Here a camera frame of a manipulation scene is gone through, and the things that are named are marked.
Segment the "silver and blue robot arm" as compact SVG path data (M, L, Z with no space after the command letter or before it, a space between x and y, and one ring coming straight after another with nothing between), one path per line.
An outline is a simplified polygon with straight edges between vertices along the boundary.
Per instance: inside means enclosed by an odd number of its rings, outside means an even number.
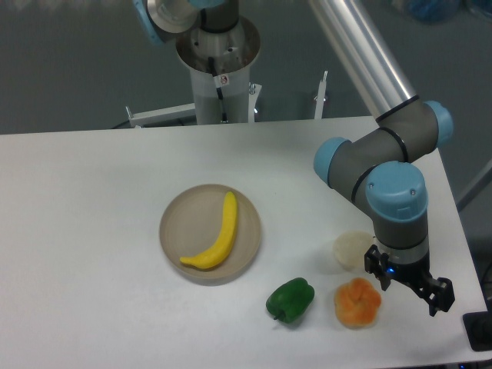
M199 124L250 121L250 86L240 74L258 56L257 29L236 1L136 1L142 28L153 42L175 40L178 56L200 76L191 110ZM317 176L373 222L376 242L365 270L388 288L397 281L446 312L454 289L430 272L428 195L414 166L453 132L449 111L422 101L357 1L312 1L311 8L377 129L358 139L331 138L314 156Z

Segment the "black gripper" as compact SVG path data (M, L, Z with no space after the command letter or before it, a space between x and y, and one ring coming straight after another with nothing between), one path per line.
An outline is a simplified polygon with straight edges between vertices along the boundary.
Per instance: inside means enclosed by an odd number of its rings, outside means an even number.
M364 254L364 269L380 282L386 291L391 281L397 281L409 287L428 305L429 315L448 312L455 302L454 286L448 278L434 279L430 273L430 257L424 256L410 264L398 264L389 260L388 254L380 252L373 244Z

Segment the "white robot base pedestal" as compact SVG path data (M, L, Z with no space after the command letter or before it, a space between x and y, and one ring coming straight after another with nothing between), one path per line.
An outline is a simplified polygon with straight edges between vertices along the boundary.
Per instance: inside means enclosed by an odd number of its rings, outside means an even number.
M178 38L176 50L190 73L199 125L249 121L250 70L260 47L258 30L242 16L226 32L196 28Z

